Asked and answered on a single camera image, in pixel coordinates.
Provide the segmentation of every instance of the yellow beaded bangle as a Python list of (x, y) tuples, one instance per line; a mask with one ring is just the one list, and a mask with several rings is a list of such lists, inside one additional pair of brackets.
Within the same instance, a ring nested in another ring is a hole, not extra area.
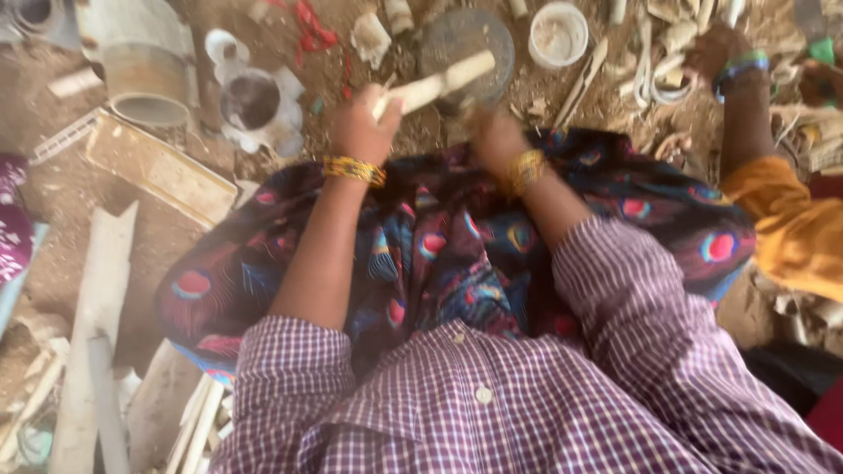
[(341, 176), (369, 183), (372, 187), (384, 187), (386, 171), (374, 164), (363, 163), (347, 156), (325, 157), (322, 163), (323, 176)]
[(527, 187), (535, 183), (547, 171), (547, 158), (541, 150), (530, 150), (507, 164), (504, 191), (510, 197), (521, 197)]

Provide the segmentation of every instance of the hand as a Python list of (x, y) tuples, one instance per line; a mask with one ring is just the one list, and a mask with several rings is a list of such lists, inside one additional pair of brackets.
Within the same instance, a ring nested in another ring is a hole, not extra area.
[(813, 59), (803, 64), (799, 92), (806, 105), (822, 107), (835, 101), (835, 106), (840, 108), (843, 102), (843, 73), (838, 71)]
[(369, 84), (334, 117), (331, 128), (334, 154), (376, 166), (386, 163), (401, 123), (401, 102), (393, 100), (377, 123), (372, 109), (383, 93), (384, 88)]
[(501, 112), (478, 110), (469, 129), (477, 164), (498, 180), (506, 178), (510, 160), (531, 149), (521, 125)]
[(697, 36), (693, 48), (685, 55), (684, 69), (697, 75), (701, 83), (711, 88), (711, 83), (730, 60), (753, 50), (749, 40), (740, 32), (717, 23), (702, 36)]

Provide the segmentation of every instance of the shirt button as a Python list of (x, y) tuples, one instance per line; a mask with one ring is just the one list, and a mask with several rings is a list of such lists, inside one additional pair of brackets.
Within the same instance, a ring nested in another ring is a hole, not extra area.
[(475, 392), (475, 398), (477, 398), (477, 401), (479, 401), (482, 405), (488, 405), (491, 403), (491, 390), (486, 387), (480, 387)]

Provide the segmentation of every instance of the orange garment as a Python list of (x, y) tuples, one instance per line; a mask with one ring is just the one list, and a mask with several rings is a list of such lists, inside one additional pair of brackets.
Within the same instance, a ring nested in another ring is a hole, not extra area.
[(762, 271), (788, 287), (843, 301), (843, 201), (812, 200), (774, 156), (746, 164), (720, 188), (754, 220)]

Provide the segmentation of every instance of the shirt sleeve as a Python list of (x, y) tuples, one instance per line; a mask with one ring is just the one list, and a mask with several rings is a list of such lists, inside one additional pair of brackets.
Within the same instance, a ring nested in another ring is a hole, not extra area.
[(788, 287), (843, 300), (843, 201), (811, 200), (784, 159), (752, 161), (722, 184), (755, 222), (759, 268)]
[(353, 390), (348, 336), (286, 316), (267, 316), (241, 345), (234, 431), (211, 472), (294, 472), (308, 428)]
[(684, 291), (673, 256), (651, 235), (591, 218), (556, 250), (553, 270), (594, 363), (719, 471), (843, 468), (747, 371), (711, 305)]

